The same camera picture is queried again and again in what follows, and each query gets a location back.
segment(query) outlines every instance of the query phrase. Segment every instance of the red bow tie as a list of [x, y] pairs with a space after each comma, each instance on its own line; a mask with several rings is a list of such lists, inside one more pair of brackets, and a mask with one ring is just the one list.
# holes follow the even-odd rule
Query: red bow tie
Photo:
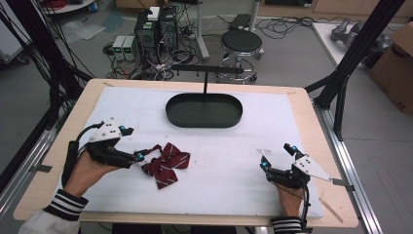
[[164, 150], [157, 144], [152, 149], [146, 150], [145, 155], [159, 149], [161, 156], [153, 158], [149, 164], [142, 166], [142, 170], [150, 176], [155, 176], [158, 188], [164, 188], [178, 181], [173, 169], [186, 169], [191, 154], [181, 152], [173, 144], [167, 143]]

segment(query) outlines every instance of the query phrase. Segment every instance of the stool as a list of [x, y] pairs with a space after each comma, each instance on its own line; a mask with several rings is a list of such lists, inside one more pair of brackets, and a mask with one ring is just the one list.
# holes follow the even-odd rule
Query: stool
[[[218, 75], [218, 82], [221, 78], [242, 81], [249, 79], [250, 81], [257, 80], [257, 74], [254, 71], [252, 63], [242, 57], [257, 56], [260, 59], [259, 51], [261, 50], [262, 40], [253, 32], [242, 29], [232, 29], [225, 32], [221, 38], [221, 46], [227, 54], [219, 63], [219, 66], [243, 68], [243, 74], [225, 74]], [[234, 60], [234, 66], [228, 63], [229, 60]]]

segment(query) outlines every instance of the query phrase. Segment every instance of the cardboard box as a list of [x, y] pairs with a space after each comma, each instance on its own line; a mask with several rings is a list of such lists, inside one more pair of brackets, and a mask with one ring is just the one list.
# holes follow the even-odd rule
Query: cardboard box
[[150, 7], [163, 7], [168, 0], [116, 0], [116, 7], [130, 10], [144, 10]]
[[402, 113], [413, 113], [413, 22], [391, 36], [386, 50], [369, 74]]

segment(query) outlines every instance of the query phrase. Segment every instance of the floor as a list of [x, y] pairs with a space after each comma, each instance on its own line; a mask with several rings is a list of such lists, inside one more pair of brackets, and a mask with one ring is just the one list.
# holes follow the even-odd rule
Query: floor
[[[105, 25], [106, 29], [95, 38], [78, 40], [69, 44], [71, 50], [81, 59], [95, 77], [105, 77], [111, 71], [110, 61], [102, 48], [112, 42], [116, 35], [133, 33], [135, 16], [119, 14], [110, 6], [98, 13], [78, 11], [60, 17], [62, 24], [80, 20], [85, 25]], [[219, 47], [219, 38], [227, 27], [220, 18], [204, 19], [206, 46], [210, 60], [206, 64], [217, 65], [224, 55]], [[258, 79], [247, 85], [306, 87], [330, 74], [334, 62], [322, 46], [316, 33], [307, 27], [296, 27], [282, 39], [271, 39], [262, 31], [256, 33], [263, 40], [265, 55], [251, 59], [258, 71]], [[62, 48], [61, 41], [56, 43]], [[171, 81], [203, 82], [189, 75], [174, 76]], [[11, 158], [39, 122], [49, 107], [49, 88], [35, 66], [12, 62], [0, 70], [0, 122], [3, 172]], [[315, 98], [319, 91], [309, 94]], [[331, 105], [334, 112], [335, 103]], [[344, 112], [343, 138], [352, 156], [368, 199], [384, 233], [411, 233], [413, 229], [413, 115], [401, 114], [381, 90], [371, 81], [366, 69], [357, 69], [348, 84]], [[13, 219], [15, 202], [0, 220], [0, 233], [17, 233], [21, 221]], [[83, 233], [110, 233], [110, 223], [83, 223]], [[177, 226], [181, 231], [188, 226]], [[166, 233], [179, 233], [171, 226]], [[238, 233], [246, 233], [238, 227]], [[362, 222], [356, 228], [315, 228], [314, 233], [366, 233]]]

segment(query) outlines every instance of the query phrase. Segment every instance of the striped sleeve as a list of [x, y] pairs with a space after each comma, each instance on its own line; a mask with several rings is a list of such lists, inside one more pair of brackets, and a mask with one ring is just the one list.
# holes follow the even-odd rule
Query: striped sleeve
[[301, 229], [300, 218], [298, 217], [278, 217], [271, 220], [274, 227], [274, 234], [299, 234], [304, 233]]
[[56, 215], [68, 221], [77, 221], [83, 208], [88, 204], [85, 198], [77, 198], [59, 189], [45, 212]]

